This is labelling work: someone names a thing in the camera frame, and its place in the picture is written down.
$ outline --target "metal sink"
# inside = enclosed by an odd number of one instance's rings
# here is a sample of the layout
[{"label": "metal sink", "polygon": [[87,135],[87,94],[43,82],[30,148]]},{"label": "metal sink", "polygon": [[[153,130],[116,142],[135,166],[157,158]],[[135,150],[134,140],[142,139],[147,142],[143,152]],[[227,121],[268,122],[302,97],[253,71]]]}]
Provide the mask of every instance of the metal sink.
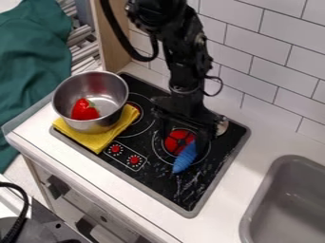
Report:
[{"label": "metal sink", "polygon": [[324,243],[325,167],[297,156],[276,160],[239,234],[243,243]]}]

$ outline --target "tile wall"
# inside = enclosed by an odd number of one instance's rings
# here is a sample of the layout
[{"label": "tile wall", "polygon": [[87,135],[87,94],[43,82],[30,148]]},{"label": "tile wall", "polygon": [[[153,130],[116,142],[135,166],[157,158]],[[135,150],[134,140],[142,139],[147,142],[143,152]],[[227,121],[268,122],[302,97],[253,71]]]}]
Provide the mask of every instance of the tile wall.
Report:
[{"label": "tile wall", "polygon": [[[226,84],[216,101],[325,143],[325,0],[188,3],[209,38],[212,72]],[[148,38],[131,24],[130,39],[143,54],[151,53]],[[162,54],[141,65],[169,75]]]}]

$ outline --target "yellow cloth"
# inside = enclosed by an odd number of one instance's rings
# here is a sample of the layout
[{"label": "yellow cloth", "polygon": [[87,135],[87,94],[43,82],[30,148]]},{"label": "yellow cloth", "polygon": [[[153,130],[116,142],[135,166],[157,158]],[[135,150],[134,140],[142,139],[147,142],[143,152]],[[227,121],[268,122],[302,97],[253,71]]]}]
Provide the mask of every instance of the yellow cloth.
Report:
[{"label": "yellow cloth", "polygon": [[124,107],[120,119],[115,126],[108,132],[102,134],[83,134],[70,128],[65,121],[60,118],[53,123],[54,128],[58,129],[63,134],[78,141],[84,147],[90,149],[96,154],[101,153],[117,136],[135,121],[140,115],[138,109],[127,104]]}]

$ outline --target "metal bowl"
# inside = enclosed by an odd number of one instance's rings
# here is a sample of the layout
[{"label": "metal bowl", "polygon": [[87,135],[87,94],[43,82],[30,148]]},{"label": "metal bowl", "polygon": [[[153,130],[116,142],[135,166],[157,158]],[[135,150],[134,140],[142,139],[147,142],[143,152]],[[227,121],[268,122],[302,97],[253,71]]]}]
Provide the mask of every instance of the metal bowl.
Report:
[{"label": "metal bowl", "polygon": [[[78,121],[71,118],[74,104],[81,98],[95,103],[100,118]],[[87,133],[104,133],[121,117],[128,99],[126,82],[114,73],[90,71],[72,76],[63,81],[54,91],[54,110],[74,130]]]}]

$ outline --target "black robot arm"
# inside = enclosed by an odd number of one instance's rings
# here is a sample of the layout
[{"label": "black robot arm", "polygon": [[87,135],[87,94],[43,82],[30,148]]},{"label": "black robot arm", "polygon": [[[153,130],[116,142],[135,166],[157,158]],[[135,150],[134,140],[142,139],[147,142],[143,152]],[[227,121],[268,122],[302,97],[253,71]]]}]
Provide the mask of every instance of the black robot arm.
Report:
[{"label": "black robot arm", "polygon": [[197,130],[204,147],[206,141],[218,135],[223,122],[203,104],[206,78],[220,83],[218,77],[208,77],[212,57],[208,54],[207,37],[198,14],[187,5],[186,0],[128,0],[125,11],[135,26],[149,35],[153,49],[152,57],[140,55],[129,43],[121,30],[108,0],[101,0],[107,20],[128,54],[139,61],[150,62],[159,54],[158,40],[162,41],[163,53],[170,70],[169,97],[156,97],[154,114],[163,123],[170,120],[182,122]]}]

